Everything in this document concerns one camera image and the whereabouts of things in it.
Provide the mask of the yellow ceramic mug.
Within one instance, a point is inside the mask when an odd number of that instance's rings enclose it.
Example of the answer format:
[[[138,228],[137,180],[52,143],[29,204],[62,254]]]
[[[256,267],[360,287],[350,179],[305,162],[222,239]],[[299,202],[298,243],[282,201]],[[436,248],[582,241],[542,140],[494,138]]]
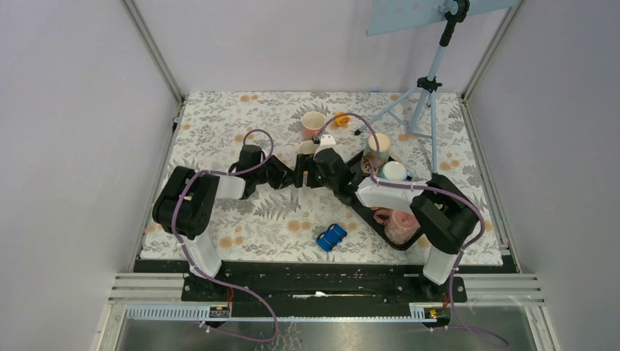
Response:
[[[298,147],[298,154],[313,155],[318,147],[319,145],[312,140],[304,141]]]

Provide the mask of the pink ceramic mug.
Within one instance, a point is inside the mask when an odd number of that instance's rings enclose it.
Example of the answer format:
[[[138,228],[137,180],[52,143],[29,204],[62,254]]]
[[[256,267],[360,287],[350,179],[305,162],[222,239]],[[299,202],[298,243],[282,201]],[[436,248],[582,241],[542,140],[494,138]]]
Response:
[[[325,125],[326,117],[318,111],[305,113],[301,118],[302,136],[304,140],[310,140]]]

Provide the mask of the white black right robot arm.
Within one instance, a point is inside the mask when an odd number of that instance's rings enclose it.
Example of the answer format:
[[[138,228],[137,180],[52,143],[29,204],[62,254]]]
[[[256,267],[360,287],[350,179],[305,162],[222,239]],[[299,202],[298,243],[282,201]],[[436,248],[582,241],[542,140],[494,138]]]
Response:
[[[325,187],[368,223],[379,208],[412,215],[418,223],[414,237],[424,235],[431,248],[419,282],[420,294],[438,301],[448,291],[447,280],[466,248],[467,238],[483,217],[478,208],[445,176],[434,174],[427,182],[387,181],[357,172],[332,148],[299,154],[295,185]]]

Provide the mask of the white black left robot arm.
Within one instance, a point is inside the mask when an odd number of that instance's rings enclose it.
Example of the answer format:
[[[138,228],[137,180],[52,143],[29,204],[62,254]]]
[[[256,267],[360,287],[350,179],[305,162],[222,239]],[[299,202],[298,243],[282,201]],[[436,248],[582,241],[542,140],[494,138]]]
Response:
[[[201,276],[199,291],[211,301],[227,290],[218,275],[222,259],[207,234],[217,200],[245,200],[260,184],[283,189],[294,183],[294,171],[259,146],[243,146],[228,173],[197,172],[177,166],[154,203],[152,219],[181,241],[190,271]]]

